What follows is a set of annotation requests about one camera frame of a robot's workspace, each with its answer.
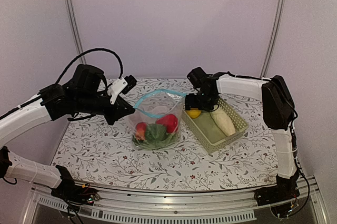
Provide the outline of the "beige perforated plastic basket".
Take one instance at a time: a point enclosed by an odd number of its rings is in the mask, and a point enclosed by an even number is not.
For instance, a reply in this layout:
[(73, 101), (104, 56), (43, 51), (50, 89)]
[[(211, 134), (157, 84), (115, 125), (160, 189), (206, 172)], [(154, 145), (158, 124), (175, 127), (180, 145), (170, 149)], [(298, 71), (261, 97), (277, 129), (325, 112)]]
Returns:
[(235, 127), (234, 134), (228, 136), (221, 131), (209, 112), (203, 111), (197, 118), (191, 118), (186, 111), (182, 112), (182, 120), (209, 154), (241, 138), (249, 127), (240, 114), (223, 98), (219, 99), (218, 104), (219, 108), (215, 112), (224, 111), (227, 114)]

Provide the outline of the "red toy pepper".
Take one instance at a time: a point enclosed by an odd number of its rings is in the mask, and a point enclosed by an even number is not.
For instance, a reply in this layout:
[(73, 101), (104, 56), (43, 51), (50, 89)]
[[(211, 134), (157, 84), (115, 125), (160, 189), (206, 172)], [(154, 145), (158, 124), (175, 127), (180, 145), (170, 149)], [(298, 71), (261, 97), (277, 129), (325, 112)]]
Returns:
[(167, 114), (156, 121), (156, 124), (166, 127), (166, 132), (169, 134), (175, 133), (178, 129), (179, 120), (174, 114)]

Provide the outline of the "red toy apple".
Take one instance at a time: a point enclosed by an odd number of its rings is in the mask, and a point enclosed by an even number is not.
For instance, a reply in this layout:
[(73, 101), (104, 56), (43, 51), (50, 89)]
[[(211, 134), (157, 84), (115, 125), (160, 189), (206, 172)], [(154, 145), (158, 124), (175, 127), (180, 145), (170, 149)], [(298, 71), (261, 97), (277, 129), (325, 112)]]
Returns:
[(147, 123), (145, 122), (138, 123), (135, 127), (135, 134), (134, 134), (135, 138), (137, 140), (145, 140), (146, 129)]

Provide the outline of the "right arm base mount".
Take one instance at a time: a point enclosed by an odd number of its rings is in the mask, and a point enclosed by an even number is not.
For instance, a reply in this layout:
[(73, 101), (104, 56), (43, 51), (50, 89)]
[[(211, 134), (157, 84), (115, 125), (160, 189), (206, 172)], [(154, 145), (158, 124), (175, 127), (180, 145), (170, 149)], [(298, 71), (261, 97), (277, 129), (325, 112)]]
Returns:
[(290, 200), (297, 200), (300, 192), (297, 187), (298, 176), (289, 179), (276, 176), (276, 185), (271, 187), (261, 187), (254, 191), (254, 199), (258, 206), (270, 205), (281, 201), (288, 201), (285, 204), (271, 207), (271, 212), (277, 218), (286, 218), (294, 209), (294, 203)]

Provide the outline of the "clear zip top bag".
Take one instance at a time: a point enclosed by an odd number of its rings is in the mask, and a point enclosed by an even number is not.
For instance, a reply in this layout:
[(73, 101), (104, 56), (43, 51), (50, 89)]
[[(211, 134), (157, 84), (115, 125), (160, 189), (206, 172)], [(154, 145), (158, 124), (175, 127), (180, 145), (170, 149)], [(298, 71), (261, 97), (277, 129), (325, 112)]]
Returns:
[(185, 93), (158, 89), (142, 96), (127, 117), (132, 142), (141, 150), (158, 150), (180, 137)]

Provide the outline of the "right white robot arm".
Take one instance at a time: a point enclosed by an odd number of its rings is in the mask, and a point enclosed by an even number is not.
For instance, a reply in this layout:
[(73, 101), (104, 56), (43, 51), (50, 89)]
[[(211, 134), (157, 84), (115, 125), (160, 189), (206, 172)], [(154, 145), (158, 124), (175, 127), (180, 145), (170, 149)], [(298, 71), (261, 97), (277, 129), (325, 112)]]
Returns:
[(263, 120), (271, 130), (278, 159), (277, 179), (297, 180), (300, 172), (296, 163), (297, 144), (294, 121), (298, 114), (282, 76), (258, 78), (230, 72), (207, 74), (201, 67), (187, 75), (195, 94), (186, 95), (185, 107), (206, 112), (219, 111), (221, 94), (254, 98), (261, 102)]

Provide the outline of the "green toy vegetable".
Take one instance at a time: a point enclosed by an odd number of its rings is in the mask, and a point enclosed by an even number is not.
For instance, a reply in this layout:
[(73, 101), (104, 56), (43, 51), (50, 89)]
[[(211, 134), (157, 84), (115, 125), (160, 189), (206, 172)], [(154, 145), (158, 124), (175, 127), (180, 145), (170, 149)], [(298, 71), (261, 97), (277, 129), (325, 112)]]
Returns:
[(149, 124), (145, 131), (145, 140), (148, 142), (166, 139), (166, 127), (161, 124)]

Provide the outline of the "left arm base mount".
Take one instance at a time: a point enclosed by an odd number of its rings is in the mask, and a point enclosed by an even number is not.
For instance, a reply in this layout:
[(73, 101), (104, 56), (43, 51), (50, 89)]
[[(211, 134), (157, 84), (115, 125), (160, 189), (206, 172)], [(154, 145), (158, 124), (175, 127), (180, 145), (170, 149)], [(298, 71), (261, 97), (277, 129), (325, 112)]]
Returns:
[(55, 168), (60, 172), (61, 183), (52, 188), (51, 195), (77, 205), (93, 205), (100, 199), (98, 191), (91, 188), (89, 183), (76, 185), (70, 172), (63, 166), (56, 165)]

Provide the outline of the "yellow toy apple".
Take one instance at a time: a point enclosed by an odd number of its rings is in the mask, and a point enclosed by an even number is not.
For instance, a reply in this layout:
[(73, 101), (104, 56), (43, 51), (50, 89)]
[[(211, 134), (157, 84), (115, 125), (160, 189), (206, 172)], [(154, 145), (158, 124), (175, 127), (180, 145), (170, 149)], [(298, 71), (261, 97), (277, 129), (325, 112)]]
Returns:
[(185, 112), (186, 112), (186, 113), (189, 115), (189, 117), (192, 118), (192, 119), (195, 119), (195, 118), (199, 117), (200, 114), (202, 113), (202, 111), (199, 110), (199, 109), (197, 109), (197, 108), (191, 108), (190, 110), (186, 110)]

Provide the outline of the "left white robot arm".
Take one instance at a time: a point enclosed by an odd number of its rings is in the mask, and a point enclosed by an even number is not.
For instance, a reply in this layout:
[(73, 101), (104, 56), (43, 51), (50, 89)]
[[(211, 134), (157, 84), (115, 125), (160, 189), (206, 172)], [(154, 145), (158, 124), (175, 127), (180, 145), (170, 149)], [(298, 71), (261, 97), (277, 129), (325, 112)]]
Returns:
[(61, 77), (55, 83), (41, 89), (28, 101), (1, 115), (1, 179), (14, 178), (56, 188), (67, 200), (78, 196), (78, 188), (69, 171), (62, 166), (47, 166), (15, 155), (7, 143), (23, 133), (50, 121), (69, 115), (77, 121), (101, 115), (109, 125), (135, 112), (132, 105), (120, 95), (127, 94), (137, 81), (132, 76), (123, 76), (123, 64), (119, 55), (106, 48), (93, 48), (73, 58), (61, 73), (88, 53), (106, 52), (115, 56), (120, 67), (118, 78), (107, 83), (104, 72), (92, 65), (79, 64), (73, 77), (61, 85)]

